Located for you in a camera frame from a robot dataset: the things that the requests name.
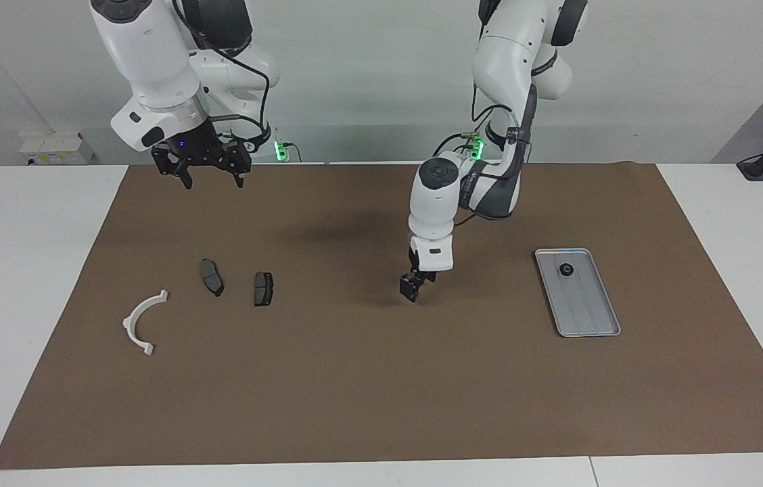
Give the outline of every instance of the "brown table surface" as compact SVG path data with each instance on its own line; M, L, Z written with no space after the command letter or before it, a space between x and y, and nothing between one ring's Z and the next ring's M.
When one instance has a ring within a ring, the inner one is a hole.
M131 167L0 469L763 451L763 351L654 166L527 166L514 217L458 228L417 304L397 288L414 174L267 166L238 191L195 170L185 191ZM622 335L555 333L532 253L570 246ZM160 289L146 356L121 323Z

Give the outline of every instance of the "c-shaped white bracket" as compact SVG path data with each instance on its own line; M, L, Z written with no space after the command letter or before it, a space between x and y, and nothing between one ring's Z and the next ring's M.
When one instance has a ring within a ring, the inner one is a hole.
M144 354L153 354L153 344L138 340L137 336L135 336L135 324L138 323L138 318L141 316L141 314L143 314L144 311L147 311L151 307L165 301L168 301L168 291L163 289L162 292L159 293L159 296L149 297L141 302L141 304L138 305L134 311L132 311L132 314L122 321L122 327L124 327L126 329L126 333L129 334L129 339L132 340L135 345L143 348Z

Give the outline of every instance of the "robotic arm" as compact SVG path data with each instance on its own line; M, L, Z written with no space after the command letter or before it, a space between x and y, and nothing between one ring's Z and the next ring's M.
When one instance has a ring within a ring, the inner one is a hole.
M502 149L498 164L442 152L419 167L409 215L411 271L400 278L400 293L409 301L417 299L425 281L435 281L438 272L453 268L458 207L489 220L511 216L520 192L520 170L531 150L537 99L557 99L570 87L571 68L559 58L557 47L574 40L586 15L586 0L481 0L478 17L483 27L472 77L493 107L507 111L511 126L500 136L487 124L487 137Z
M232 173L239 187L271 138L264 123L267 92L279 67L252 44L242 0L91 0L91 13L132 99L112 128L137 151L150 149L163 175L192 187L190 166ZM187 53L179 25L199 47ZM264 90L261 99L253 91ZM226 114L211 116L213 101ZM227 122L227 132L214 123Z

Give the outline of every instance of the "green indicator light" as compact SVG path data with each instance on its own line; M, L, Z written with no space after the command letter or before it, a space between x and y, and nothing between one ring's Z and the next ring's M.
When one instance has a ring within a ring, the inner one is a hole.
M288 160L288 149L283 147L280 142L274 141L273 147L276 147L276 159L279 160L279 162Z
M481 155L484 153L484 141L481 141L480 138L475 137L472 139L471 143L471 158L474 160L480 160Z

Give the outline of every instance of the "silver tray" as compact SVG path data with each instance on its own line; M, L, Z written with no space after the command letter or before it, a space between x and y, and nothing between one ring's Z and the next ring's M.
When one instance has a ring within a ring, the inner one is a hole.
M559 335L616 336L622 332L591 252L538 249L535 259Z

